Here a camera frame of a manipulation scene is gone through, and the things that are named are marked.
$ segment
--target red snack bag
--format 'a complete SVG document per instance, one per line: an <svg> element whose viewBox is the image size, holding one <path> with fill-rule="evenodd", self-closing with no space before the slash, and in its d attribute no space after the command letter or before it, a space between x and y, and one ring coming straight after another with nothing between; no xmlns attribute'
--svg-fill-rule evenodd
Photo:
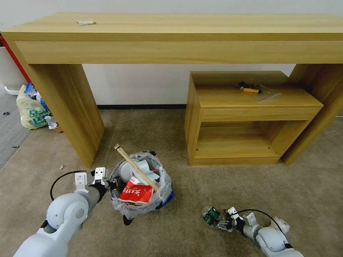
<svg viewBox="0 0 343 257"><path fill-rule="evenodd" d="M130 178L119 200L131 203L148 203L153 195L153 188L142 184L135 176Z"/></svg>

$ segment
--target wooden table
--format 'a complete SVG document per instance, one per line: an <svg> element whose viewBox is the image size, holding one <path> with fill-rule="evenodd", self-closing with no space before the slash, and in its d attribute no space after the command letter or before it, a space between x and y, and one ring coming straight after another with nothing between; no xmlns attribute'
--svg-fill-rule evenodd
<svg viewBox="0 0 343 257"><path fill-rule="evenodd" d="M286 164L343 108L339 16L58 13L2 34L87 168L104 125L81 64L297 63L290 80L324 107L282 156Z"/></svg>

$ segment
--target trash bag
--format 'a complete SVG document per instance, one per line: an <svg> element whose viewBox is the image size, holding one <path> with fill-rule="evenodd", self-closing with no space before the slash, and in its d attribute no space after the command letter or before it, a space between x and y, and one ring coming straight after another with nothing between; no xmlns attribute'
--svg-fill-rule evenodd
<svg viewBox="0 0 343 257"><path fill-rule="evenodd" d="M44 117L51 116L51 112L31 83L20 88L16 103L23 127L37 129L47 125Z"/></svg>
<svg viewBox="0 0 343 257"><path fill-rule="evenodd" d="M146 160L149 164L150 169L155 168L156 173L160 176L160 178L156 181L157 185L159 186L158 190L153 193L149 202L147 204L141 206L129 205L125 202L119 201L118 197L120 196L120 184L125 186L125 182L120 180L120 165L125 162L125 160L121 161L112 171L110 176L110 183L111 186L111 203L115 210L121 212L122 215L129 220L133 219L139 214L144 214L150 211L159 210L172 199L174 199L174 194L172 190L172 181L167 174L166 170L163 168L160 160L151 154L151 152L140 152L134 153L130 155L130 158L135 159L137 161Z"/></svg>

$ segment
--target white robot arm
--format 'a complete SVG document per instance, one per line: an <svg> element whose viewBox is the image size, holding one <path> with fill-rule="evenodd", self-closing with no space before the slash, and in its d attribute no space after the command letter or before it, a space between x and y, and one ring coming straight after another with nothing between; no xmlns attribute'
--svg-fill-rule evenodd
<svg viewBox="0 0 343 257"><path fill-rule="evenodd" d="M14 257L66 257L69 240L107 191L106 176L105 168L96 168L94 181L87 185L87 174L75 173L75 192L61 195L50 204L42 226L22 243Z"/></svg>
<svg viewBox="0 0 343 257"><path fill-rule="evenodd" d="M233 228L239 231L259 246L267 257L304 257L287 241L278 222L275 223L278 228L262 227L257 223L253 212L242 218L234 207L227 210L226 215L228 220L225 228L230 232Z"/></svg>

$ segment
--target wooden stick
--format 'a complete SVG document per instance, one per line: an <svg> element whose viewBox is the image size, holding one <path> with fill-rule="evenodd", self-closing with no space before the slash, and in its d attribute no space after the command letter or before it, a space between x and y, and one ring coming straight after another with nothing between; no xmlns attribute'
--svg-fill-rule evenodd
<svg viewBox="0 0 343 257"><path fill-rule="evenodd" d="M155 190L157 191L158 186L137 166L137 164L130 158L130 156L123 150L123 148L120 147L119 144L116 144L114 146L114 149L116 149L121 156L124 157L125 160L128 161L128 163L131 164L132 167L135 168L135 170L143 177L143 179Z"/></svg>

